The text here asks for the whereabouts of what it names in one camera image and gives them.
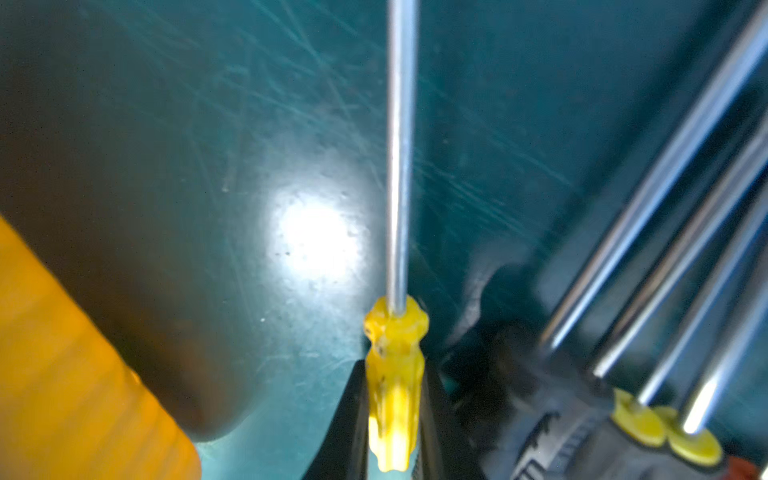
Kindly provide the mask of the black yellow handle screwdriver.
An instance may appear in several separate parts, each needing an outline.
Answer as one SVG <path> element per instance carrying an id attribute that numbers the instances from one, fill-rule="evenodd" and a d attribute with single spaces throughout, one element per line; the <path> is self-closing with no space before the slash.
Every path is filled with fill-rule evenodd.
<path id="1" fill-rule="evenodd" d="M 614 410 L 576 450 L 566 467 L 568 479 L 724 479 L 728 475 L 728 460 L 724 452 L 719 467 L 698 468 L 678 459 L 667 444 L 667 428 L 656 406 L 648 402 L 655 395 L 709 307 L 726 286 L 741 258 L 751 246 L 767 218 L 767 189 L 762 187 L 746 217 L 719 258 L 681 322 L 668 348 L 643 384 L 640 393 L 632 396 L 618 389 Z"/>

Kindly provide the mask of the small yellow handle screwdriver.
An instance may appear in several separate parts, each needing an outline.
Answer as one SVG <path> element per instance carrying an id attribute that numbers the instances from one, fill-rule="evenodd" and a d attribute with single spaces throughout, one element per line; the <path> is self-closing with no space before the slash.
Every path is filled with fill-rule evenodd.
<path id="1" fill-rule="evenodd" d="M 387 4 L 386 294 L 366 315 L 368 445 L 381 472 L 406 472 L 418 440 L 427 314 L 408 294 L 419 4 Z"/>

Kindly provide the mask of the large black handle screwdriver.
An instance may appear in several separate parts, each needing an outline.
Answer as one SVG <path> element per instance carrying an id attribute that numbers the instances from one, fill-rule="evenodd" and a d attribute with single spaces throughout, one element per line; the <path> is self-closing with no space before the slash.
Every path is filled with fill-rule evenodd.
<path id="1" fill-rule="evenodd" d="M 674 290 L 767 165 L 767 123 L 719 177 L 697 210 L 656 261 L 621 318 L 596 353 L 575 406 L 552 413 L 528 437 L 511 473 L 513 479 L 641 479 L 669 468 L 662 449 L 668 430 L 648 404 L 663 383 L 767 214 L 755 198 L 717 264 L 637 395 L 602 383 L 628 344 Z"/>

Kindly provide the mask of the black ribbed handle screwdriver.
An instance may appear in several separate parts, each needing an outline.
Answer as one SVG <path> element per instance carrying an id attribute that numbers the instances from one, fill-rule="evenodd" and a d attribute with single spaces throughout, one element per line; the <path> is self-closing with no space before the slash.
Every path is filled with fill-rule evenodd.
<path id="1" fill-rule="evenodd" d="M 489 376 L 481 391 L 475 395 L 477 409 L 469 416 L 470 440 L 488 478 L 513 479 L 510 475 L 516 459 L 538 423 L 554 412 L 575 406 L 574 398 L 581 389 L 581 383 L 590 376 L 589 369 L 596 353 L 605 344 L 633 294 L 656 262 L 634 290 L 609 331 L 599 341 L 585 367 L 574 366 L 570 358 L 560 352 L 561 344 L 667 198 L 682 172 L 707 141 L 766 53 L 767 6 L 760 3 L 734 38 L 728 52 L 707 79 L 669 140 L 659 150 L 644 177 L 632 189 L 621 210 L 604 230 L 599 243 L 591 251 L 540 335 L 532 337 L 517 327 L 507 327 L 495 337 Z M 686 221 L 697 210 L 709 190 Z"/>

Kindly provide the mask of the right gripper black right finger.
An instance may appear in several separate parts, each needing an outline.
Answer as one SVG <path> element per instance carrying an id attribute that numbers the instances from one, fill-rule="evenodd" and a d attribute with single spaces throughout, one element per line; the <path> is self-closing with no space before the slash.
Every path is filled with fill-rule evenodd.
<path id="1" fill-rule="evenodd" d="M 419 448 L 413 479 L 486 478 L 432 360 L 425 364 L 419 422 Z"/>

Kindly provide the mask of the yellow plastic storage box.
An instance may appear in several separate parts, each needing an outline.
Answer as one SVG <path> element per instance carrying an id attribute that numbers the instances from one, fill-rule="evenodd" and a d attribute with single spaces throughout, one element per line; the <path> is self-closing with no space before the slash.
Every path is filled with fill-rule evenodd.
<path id="1" fill-rule="evenodd" d="M 182 429 L 3 221 L 2 478 L 201 475 Z"/>

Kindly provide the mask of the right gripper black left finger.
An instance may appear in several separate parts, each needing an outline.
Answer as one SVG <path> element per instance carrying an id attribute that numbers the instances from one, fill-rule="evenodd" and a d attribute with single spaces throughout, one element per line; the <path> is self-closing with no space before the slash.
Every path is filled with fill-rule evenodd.
<path id="1" fill-rule="evenodd" d="M 358 360 L 352 368 L 325 438 L 303 479 L 366 479 L 368 419 L 365 362 Z"/>

